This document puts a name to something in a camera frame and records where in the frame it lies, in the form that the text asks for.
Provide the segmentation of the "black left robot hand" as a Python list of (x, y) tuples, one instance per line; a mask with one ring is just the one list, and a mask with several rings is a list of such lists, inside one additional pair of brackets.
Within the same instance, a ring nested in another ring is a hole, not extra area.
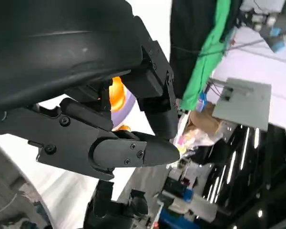
[[(153, 134), (113, 131), (114, 77)], [(101, 180), (117, 167), (175, 162), (174, 73), (125, 0), (0, 0), (0, 135), (37, 161)]]

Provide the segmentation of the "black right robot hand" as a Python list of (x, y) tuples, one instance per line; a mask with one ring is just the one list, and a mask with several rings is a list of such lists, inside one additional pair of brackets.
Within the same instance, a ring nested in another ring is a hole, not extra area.
[(87, 205), (84, 229), (131, 229), (136, 219), (148, 216), (145, 193), (132, 189), (125, 203), (112, 201), (113, 182), (99, 180)]

